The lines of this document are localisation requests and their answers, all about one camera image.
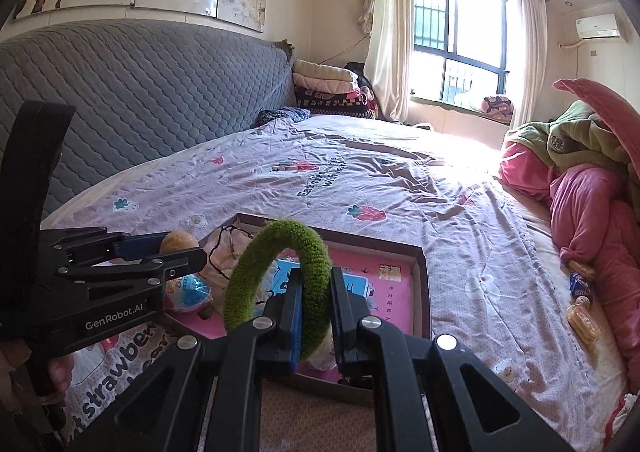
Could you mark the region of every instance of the mattress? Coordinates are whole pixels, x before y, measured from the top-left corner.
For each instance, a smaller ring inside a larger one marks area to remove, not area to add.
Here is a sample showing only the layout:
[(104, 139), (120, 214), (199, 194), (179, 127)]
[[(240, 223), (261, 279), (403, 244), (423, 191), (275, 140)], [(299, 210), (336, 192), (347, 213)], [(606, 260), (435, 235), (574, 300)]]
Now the mattress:
[[(596, 352), (583, 349), (567, 325), (568, 272), (551, 242), (548, 213), (500, 186), (492, 177), (498, 158), (472, 140), (404, 125), (332, 115), (298, 124), (278, 119), (114, 175), (42, 226), (182, 229), (200, 238), (242, 211), (419, 241), (434, 333), (464, 342), (577, 451), (602, 450), (604, 425), (625, 391), (624, 365), (597, 303), (604, 336)], [(114, 349), (96, 377), (74, 377), (67, 410), (84, 424), (91, 423), (84, 393), (120, 360)], [(300, 450), (304, 443), (304, 450), (319, 451), (338, 442), (342, 450), (375, 450), (369, 409), (267, 389), (273, 403), (263, 406), (263, 450)], [(303, 402), (312, 408), (292, 413), (289, 426), (266, 426), (277, 421), (281, 403)], [(89, 408), (95, 418), (98, 411)], [(357, 432), (336, 432), (336, 418), (353, 421)], [(71, 424), (65, 432), (78, 429)]]

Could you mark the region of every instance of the windowsill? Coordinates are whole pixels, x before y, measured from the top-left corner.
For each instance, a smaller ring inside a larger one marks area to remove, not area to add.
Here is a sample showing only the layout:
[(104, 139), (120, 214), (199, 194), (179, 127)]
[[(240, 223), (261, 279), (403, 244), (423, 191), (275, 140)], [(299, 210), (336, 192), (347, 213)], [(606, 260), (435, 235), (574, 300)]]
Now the windowsill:
[(510, 122), (502, 122), (499, 120), (496, 120), (495, 118), (491, 118), (489, 115), (485, 115), (484, 113), (481, 113), (480, 111), (474, 111), (473, 109), (467, 109), (464, 107), (460, 107), (460, 106), (454, 106), (453, 104), (447, 104), (446, 102), (440, 102), (439, 100), (431, 100), (428, 98), (421, 98), (418, 97), (417, 95), (411, 95), (411, 102), (414, 102), (416, 104), (425, 104), (425, 105), (429, 105), (429, 106), (436, 106), (436, 107), (440, 107), (444, 110), (447, 111), (456, 111), (458, 113), (462, 113), (463, 115), (473, 115), (476, 117), (480, 117), (480, 118), (485, 118), (487, 120), (491, 120), (492, 122), (496, 122), (497, 124), (500, 125), (510, 125)]

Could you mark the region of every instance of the power cord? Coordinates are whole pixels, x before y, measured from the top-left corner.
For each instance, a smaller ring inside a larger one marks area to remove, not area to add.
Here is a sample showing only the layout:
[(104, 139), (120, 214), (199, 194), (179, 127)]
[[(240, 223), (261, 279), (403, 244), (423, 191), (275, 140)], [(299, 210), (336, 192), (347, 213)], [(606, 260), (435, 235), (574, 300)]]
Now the power cord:
[(366, 38), (368, 38), (369, 36), (366, 35), (364, 36), (362, 39), (360, 39), (358, 42), (356, 42), (355, 44), (353, 44), (352, 46), (348, 47), (347, 49), (341, 51), (339, 54), (334, 55), (333, 57), (329, 57), (329, 58), (325, 58), (320, 64), (324, 64), (325, 62), (327, 62), (328, 60), (332, 60), (332, 58), (336, 58), (336, 57), (340, 57), (340, 55), (344, 55), (347, 52), (350, 52), (351, 50), (353, 50), (353, 48), (355, 48), (357, 45), (359, 45), (362, 41), (364, 41)]

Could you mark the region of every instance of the gray headboard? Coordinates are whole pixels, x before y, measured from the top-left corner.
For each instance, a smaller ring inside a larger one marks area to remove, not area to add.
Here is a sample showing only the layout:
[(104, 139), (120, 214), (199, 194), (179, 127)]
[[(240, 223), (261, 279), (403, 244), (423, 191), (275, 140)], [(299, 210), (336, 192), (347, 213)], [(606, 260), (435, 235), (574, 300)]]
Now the gray headboard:
[(0, 43), (0, 156), (25, 100), (78, 108), (45, 214), (106, 177), (251, 127), (295, 105), (291, 52), (185, 23), (97, 20)]

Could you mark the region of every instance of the wall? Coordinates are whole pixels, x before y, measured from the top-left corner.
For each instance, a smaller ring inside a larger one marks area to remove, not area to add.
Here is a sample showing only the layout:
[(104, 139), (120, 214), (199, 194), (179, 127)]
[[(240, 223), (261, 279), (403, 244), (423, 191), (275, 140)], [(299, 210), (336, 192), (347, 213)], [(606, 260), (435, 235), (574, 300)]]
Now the wall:
[[(561, 50), (558, 43), (578, 41), (575, 20), (615, 14), (626, 41), (586, 41), (579, 48)], [(574, 100), (552, 88), (559, 78), (589, 78), (602, 82), (625, 97), (640, 111), (640, 38), (616, 0), (553, 0), (547, 3), (548, 57), (545, 84), (538, 99), (534, 120), (557, 118)]]
[(561, 50), (558, 44), (566, 44), (563, 16), (552, 3), (546, 4), (547, 47), (545, 79), (540, 96), (533, 111), (532, 120), (546, 122), (558, 118), (571, 104), (569, 93), (558, 91), (553, 83), (561, 78), (574, 78), (573, 72), (567, 65), (571, 52)]
[(133, 9), (128, 6), (78, 7), (42, 12), (14, 22), (9, 20), (0, 30), (0, 41), (28, 30), (69, 21), (112, 18), (158, 19), (213, 26), (230, 32), (260, 37), (268, 41), (287, 39), (296, 48), (296, 57), (308, 58), (311, 30), (310, 16), (311, 0), (267, 0), (264, 32), (259, 34), (254, 30), (225, 23), (207, 16), (173, 12), (171, 10)]
[[(313, 0), (311, 18), (311, 51), (309, 60), (321, 62), (339, 54), (363, 38), (358, 24), (362, 0)], [(328, 63), (344, 66), (347, 62), (364, 62), (369, 51), (369, 38), (347, 54)]]
[(576, 19), (603, 14), (616, 15), (618, 23), (622, 24), (626, 42), (612, 39), (588, 41), (577, 48), (577, 54), (572, 51), (568, 66), (577, 72), (578, 77), (597, 80), (610, 87), (640, 111), (640, 38), (619, 3), (600, 4), (567, 14), (564, 17), (567, 41), (578, 40)]
[(446, 110), (440, 106), (409, 102), (407, 123), (414, 125), (429, 122), (438, 133), (468, 138), (484, 143), (492, 149), (500, 149), (508, 125), (486, 118), (457, 111)]

